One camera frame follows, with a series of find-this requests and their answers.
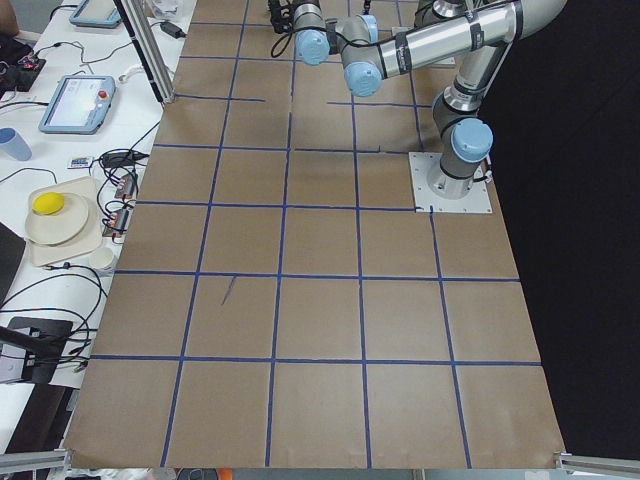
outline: metal pole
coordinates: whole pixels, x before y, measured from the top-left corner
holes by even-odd
[[[636,460],[580,457],[568,453],[559,453],[556,454],[556,464],[562,470],[640,478],[640,462]]]
[[[70,464],[70,450],[54,450],[53,452],[33,453],[5,453],[0,455],[0,475],[47,468],[68,467]]]
[[[113,2],[138,52],[156,99],[162,103],[173,102],[175,98],[173,84],[140,2],[138,0],[113,0]]]

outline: white cup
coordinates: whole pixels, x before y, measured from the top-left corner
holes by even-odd
[[[89,256],[89,266],[100,276],[113,275],[118,257],[108,247],[96,248]]]

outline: white table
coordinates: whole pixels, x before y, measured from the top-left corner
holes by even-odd
[[[191,20],[191,14],[196,0],[184,0],[182,16],[174,21],[185,32]],[[35,50],[53,45],[56,42],[79,41],[85,47],[85,60],[90,61],[109,55],[116,47],[130,42],[123,25],[113,30],[75,27],[68,18],[73,10],[63,9],[55,13],[53,20],[38,41]],[[184,40],[174,39],[163,33],[159,27],[153,27],[158,46],[171,71],[175,71],[182,51]],[[70,75],[85,70],[80,66],[80,50],[69,45],[43,50],[41,58],[47,64],[29,92],[19,93],[11,101],[33,100],[49,102],[59,79],[63,75]],[[156,101],[143,72],[128,77],[125,83],[119,83],[118,77],[129,67],[139,65],[140,60],[133,45],[129,45],[116,52],[113,57],[100,63],[92,64],[96,75],[110,75],[116,79],[117,92],[113,104],[104,124],[94,135],[47,135],[38,130],[38,123],[42,118],[45,107],[16,106],[0,110],[0,127],[15,128],[32,149],[33,156],[27,162],[19,162],[0,152],[0,178],[24,168],[46,168],[55,172],[58,182],[64,182],[86,176],[87,170],[69,170],[67,164],[70,158],[77,156],[98,157],[101,153],[114,148],[129,148],[149,128],[158,122],[162,116],[162,107]],[[11,97],[7,93],[4,99]],[[140,142],[136,149],[149,152],[153,144],[155,130]],[[100,169],[94,169],[93,175],[99,181],[104,177]],[[11,228],[16,234],[24,237],[24,221],[28,211],[27,198],[38,188],[53,184],[51,174],[47,172],[27,171],[0,184],[0,221]],[[113,198],[115,190],[111,185],[105,188],[102,203]],[[118,247],[111,240],[104,239],[103,245],[114,249],[119,254]],[[71,260],[75,264],[88,265],[88,255]],[[31,265],[23,258],[9,295],[35,281],[46,278],[58,272],[49,272]],[[88,272],[73,271],[73,273],[87,274]],[[111,278],[103,277],[103,284],[108,291]],[[69,308],[74,311],[88,313],[97,299],[97,288],[79,278],[60,278],[46,283],[42,287],[30,290],[12,301],[6,308],[34,308],[58,307]],[[104,301],[90,319],[90,326],[97,328],[100,323]],[[0,325],[6,326],[9,320],[17,314],[1,314]],[[71,319],[69,315],[59,312],[33,312],[28,316],[43,318]],[[77,344],[68,344],[65,353]],[[83,355],[88,355],[90,347]],[[82,384],[83,372],[74,372],[73,368],[58,368],[52,384],[79,388]],[[32,385],[0,385],[0,453],[5,452],[7,444],[13,435],[16,424],[24,410],[24,406],[33,389]]]

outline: black cable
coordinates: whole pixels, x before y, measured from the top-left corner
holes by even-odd
[[[51,21],[55,13],[62,8],[78,8],[78,5],[58,5],[56,8],[51,10],[51,13],[49,14],[49,21]]]
[[[6,180],[9,180],[11,177],[17,175],[20,172],[24,172],[25,170],[33,170],[33,171],[36,171],[36,172],[49,172],[53,176],[53,181],[55,183],[58,183],[58,178],[56,177],[56,174],[52,170],[48,170],[46,168],[34,168],[34,167],[25,167],[25,168],[21,168],[19,170],[16,170],[11,175],[7,175],[4,178],[0,178],[0,183],[4,182]]]
[[[146,167],[146,164],[138,163],[138,161],[136,160],[136,161],[133,161],[133,165],[131,165],[131,168],[129,169],[129,168],[127,168],[128,165],[125,165],[125,163],[129,164],[135,158],[140,158],[140,159],[148,158],[148,156],[149,156],[148,154],[144,154],[142,152],[138,152],[137,150],[135,150],[135,147],[140,142],[142,142],[142,140],[144,140],[147,137],[147,135],[149,135],[155,128],[157,128],[158,125],[160,125],[160,121],[158,121],[155,124],[153,124],[128,149],[115,148],[113,150],[108,150],[108,151],[104,152],[102,155],[100,155],[100,157],[98,157],[97,160],[94,160],[93,162],[91,162],[91,165],[89,166],[89,173],[91,174],[91,167],[93,166],[93,163],[94,162],[98,162],[98,165],[102,169],[102,173],[106,177],[105,181],[102,182],[102,185],[100,185],[100,188],[98,189],[98,193],[96,194],[96,201],[98,203],[98,207],[100,208],[100,211],[102,212],[102,214],[106,217],[106,218],[102,219],[102,224],[103,225],[108,226],[107,222],[109,222],[112,219],[111,215],[114,213],[113,211],[110,211],[107,208],[107,205],[112,203],[113,200],[110,201],[110,202],[107,202],[104,207],[102,206],[102,203],[100,203],[100,196],[102,195],[102,191],[104,190],[104,187],[107,186],[107,183],[111,183],[111,185],[113,185],[114,187],[117,187],[118,184],[120,183],[120,181],[122,180],[122,177],[118,175],[118,170],[122,169],[122,170],[124,170],[126,172],[126,174],[129,174],[131,176],[131,178],[132,178],[132,180],[134,182],[135,194],[136,195],[138,194],[138,191],[139,191],[140,187],[139,187],[139,184],[138,184],[138,178],[137,178],[137,173],[136,173],[136,165],[141,166],[141,167]],[[122,155],[120,157],[113,157],[113,154],[116,154],[116,153],[121,153]],[[110,158],[110,162],[112,162],[113,159],[115,158],[115,160],[116,160],[115,166],[113,166],[113,167],[105,166],[105,159],[106,158]],[[133,208],[133,206],[129,202],[121,201],[121,203],[122,203],[122,205],[124,207]],[[121,234],[125,233],[125,231],[120,231],[120,230],[117,230],[117,231],[118,231],[118,233],[121,233]]]
[[[2,305],[0,305],[0,313],[24,313],[24,312],[36,312],[36,311],[57,311],[57,312],[63,312],[63,313],[68,313],[70,315],[74,315],[76,317],[78,317],[81,321],[80,325],[78,325],[76,328],[72,329],[67,335],[63,335],[63,336],[51,336],[53,337],[53,340],[56,341],[68,341],[71,339],[72,336],[78,334],[78,333],[84,333],[85,337],[82,340],[79,339],[72,339],[73,342],[76,343],[80,343],[81,345],[78,347],[75,347],[73,349],[71,349],[69,351],[69,354],[66,355],[64,358],[60,359],[57,362],[51,362],[51,363],[57,363],[57,364],[64,364],[64,363],[70,363],[70,362],[76,362],[76,360],[82,358],[84,359],[82,362],[80,362],[80,366],[83,365],[86,367],[86,361],[88,360],[87,357],[82,357],[81,353],[84,351],[85,348],[87,348],[91,342],[93,341],[89,335],[91,332],[95,331],[96,329],[90,328],[89,324],[88,324],[88,319],[91,318],[93,316],[93,314],[96,312],[96,310],[98,309],[98,307],[100,306],[100,303],[102,301],[102,296],[104,295],[105,298],[107,298],[107,292],[104,290],[104,287],[102,286],[102,280],[100,279],[100,276],[98,275],[98,273],[90,268],[90,267],[86,267],[84,265],[74,265],[74,264],[70,264],[69,262],[65,262],[62,266],[57,267],[57,266],[49,266],[48,269],[49,270],[69,270],[70,268],[82,268],[84,270],[88,270],[94,277],[95,280],[85,276],[85,275],[80,275],[77,273],[59,273],[56,275],[53,275],[51,277],[47,277],[41,280],[38,280],[37,282],[34,282],[30,285],[27,285],[26,287],[22,288],[21,290],[17,291],[16,293],[14,293],[13,295],[11,295],[10,297],[8,297],[7,299],[4,300],[4,302],[2,303]],[[20,309],[3,309],[3,307],[5,307],[7,305],[7,303],[9,303],[11,300],[13,300],[14,298],[16,298],[17,296],[23,294],[24,292],[26,292],[27,290],[34,288],[38,285],[41,285],[45,282],[51,281],[55,278],[60,278],[60,277],[79,277],[79,278],[83,278],[86,281],[88,281],[89,283],[94,284],[95,286],[98,287],[98,298],[96,300],[96,303],[94,304],[93,308],[91,309],[91,311],[89,312],[89,314],[86,317],[83,317],[82,315],[80,315],[78,312],[75,312],[73,310],[70,309],[65,309],[65,308],[57,308],[57,307],[38,307],[38,308],[20,308]]]
[[[84,53],[85,53],[86,47],[82,43],[77,41],[77,40],[74,40],[73,42],[56,42],[56,43],[54,43],[52,45],[49,45],[48,47],[42,47],[41,49],[39,49],[36,52],[36,56],[39,56],[40,53],[43,52],[44,50],[49,50],[51,48],[58,48],[58,47],[61,47],[62,45],[70,45],[70,46],[80,50],[80,65],[89,66],[91,64],[98,63],[98,62],[103,62],[105,60],[110,59],[111,57],[113,57],[113,55],[117,51],[122,50],[123,48],[126,48],[129,45],[132,45],[132,42],[128,42],[128,43],[125,43],[124,45],[120,45],[119,47],[116,47],[113,50],[111,50],[111,53],[109,53],[107,56],[102,57],[102,58],[96,58],[94,60],[85,60]]]
[[[153,130],[154,130],[158,125],[160,125],[160,121],[159,121],[159,120],[158,120],[158,121],[157,121],[157,122],[156,122],[156,123],[155,123],[155,124],[154,124],[150,129],[149,129],[149,130],[147,130],[147,131],[145,132],[145,134],[144,134],[144,135],[142,135],[142,136],[141,136],[141,137],[136,141],[136,143],[134,143],[133,145],[131,145],[131,147],[129,148],[129,150],[133,150],[134,148],[136,148],[136,146],[137,146],[137,145],[138,145],[142,140],[144,140],[144,139],[145,139],[145,137],[146,137],[147,135],[149,135],[151,132],[153,132]]]
[[[28,100],[23,100],[20,102],[11,102],[11,103],[5,103],[4,105],[0,105],[0,109],[2,108],[7,108],[7,107],[13,107],[14,105],[40,105],[43,107],[46,107],[49,105],[49,103],[47,102],[31,102]]]
[[[502,0],[499,2],[494,2],[494,3],[490,3],[488,5],[485,5],[483,7],[480,8],[476,8],[473,11],[474,12],[482,12],[484,10],[489,10],[491,8],[495,8],[495,7],[500,7],[502,5],[506,5],[509,3],[513,3],[514,0]],[[426,5],[425,7],[422,7],[421,9],[418,9],[416,11],[416,14],[421,13],[422,10],[426,9],[430,7],[430,5]],[[278,40],[276,40],[276,42],[273,44],[273,46],[271,47],[271,57],[272,58],[278,58],[280,57],[287,49],[287,47],[289,46],[289,44],[291,43],[291,38],[293,37],[293,35],[295,35],[296,33],[300,33],[303,32],[305,30],[316,30],[318,32],[323,32],[323,33],[328,33],[326,28],[323,27],[315,27],[315,26],[309,26],[309,27],[302,27],[302,28],[297,28],[297,29],[292,29],[289,32],[284,33]],[[339,33],[339,32],[333,32],[337,37],[341,38],[348,46],[350,47],[354,47],[354,48],[369,48],[369,47],[379,47],[387,42],[389,42],[391,39],[393,39],[394,37],[385,39],[385,40],[380,40],[378,42],[367,42],[367,43],[356,43],[353,42],[352,40],[348,39],[347,37],[345,37],[343,34]],[[276,48],[280,45],[280,43],[282,43],[284,40],[286,39],[286,44],[285,46],[278,52],[275,53]]]

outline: black curtain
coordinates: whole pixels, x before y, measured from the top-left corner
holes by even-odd
[[[639,19],[637,0],[569,0],[480,112],[567,451],[636,460]]]

